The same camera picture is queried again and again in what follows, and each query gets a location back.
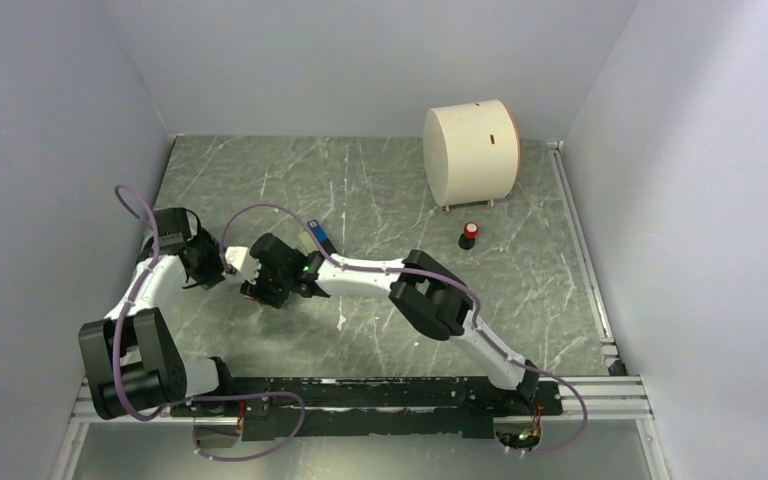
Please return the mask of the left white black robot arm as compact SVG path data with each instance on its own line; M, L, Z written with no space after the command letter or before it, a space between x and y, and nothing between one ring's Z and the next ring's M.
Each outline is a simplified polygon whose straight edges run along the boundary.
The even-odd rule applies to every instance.
M196 397L209 414L233 409L237 388L217 357L186 362L162 310L188 288L210 289L223 281L218 241L190 209L155 214L159 228L141 251L134 275L118 304L101 320L84 324L78 343L97 415L110 420Z

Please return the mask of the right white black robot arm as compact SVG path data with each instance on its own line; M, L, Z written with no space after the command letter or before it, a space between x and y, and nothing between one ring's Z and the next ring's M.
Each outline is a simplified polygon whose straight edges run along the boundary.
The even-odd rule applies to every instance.
M538 399L535 365L490 328L463 282L421 250L403 259L359 260L305 254L267 233L249 248L227 248L224 258L242 281L241 293L275 309L293 294L387 299L418 333L455 344L482 367L508 412L525 413Z

